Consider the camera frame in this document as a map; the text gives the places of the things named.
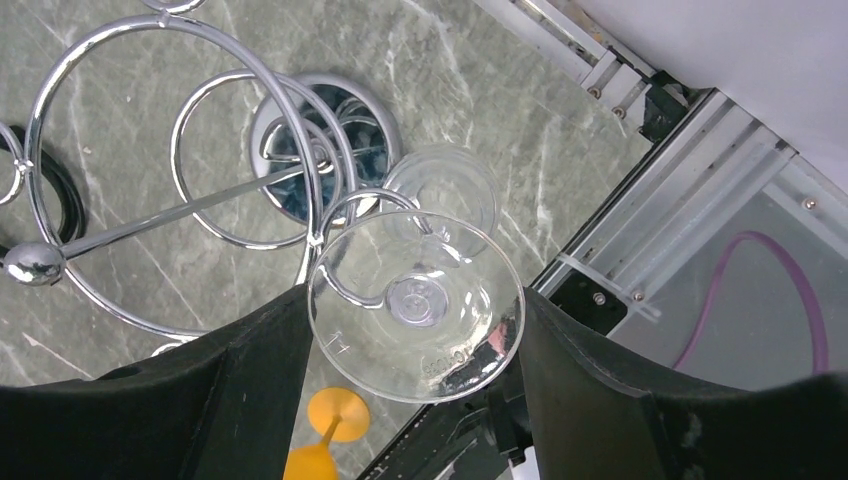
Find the clear wine glass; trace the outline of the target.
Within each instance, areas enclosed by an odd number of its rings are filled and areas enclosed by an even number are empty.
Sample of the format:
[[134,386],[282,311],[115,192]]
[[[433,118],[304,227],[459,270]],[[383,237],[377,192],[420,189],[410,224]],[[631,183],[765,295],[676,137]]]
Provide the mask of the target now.
[[492,383],[524,332],[521,280],[481,229],[395,210],[345,229],[308,281],[310,325],[328,361],[389,400],[442,403]]

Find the yellow-orange wine glass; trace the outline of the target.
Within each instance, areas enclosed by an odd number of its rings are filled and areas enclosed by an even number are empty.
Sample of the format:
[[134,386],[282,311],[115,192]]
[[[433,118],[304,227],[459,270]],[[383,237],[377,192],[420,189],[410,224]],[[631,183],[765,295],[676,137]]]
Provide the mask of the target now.
[[321,439],[289,453],[282,479],[339,479],[330,444],[351,443],[367,433],[371,416],[366,402],[350,389],[324,388],[311,397],[307,417]]

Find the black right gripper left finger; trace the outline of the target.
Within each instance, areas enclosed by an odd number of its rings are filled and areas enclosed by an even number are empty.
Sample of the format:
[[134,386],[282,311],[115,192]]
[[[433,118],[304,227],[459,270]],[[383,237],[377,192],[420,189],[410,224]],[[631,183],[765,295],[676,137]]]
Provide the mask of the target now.
[[5,479],[279,479],[312,332],[299,285],[179,347],[1,390]]

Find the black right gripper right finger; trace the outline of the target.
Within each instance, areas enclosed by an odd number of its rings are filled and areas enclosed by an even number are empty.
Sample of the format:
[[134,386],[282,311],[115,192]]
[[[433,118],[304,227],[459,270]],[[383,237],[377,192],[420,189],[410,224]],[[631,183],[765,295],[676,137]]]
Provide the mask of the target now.
[[745,391],[655,363],[526,290],[519,355],[544,479],[843,479],[847,376]]

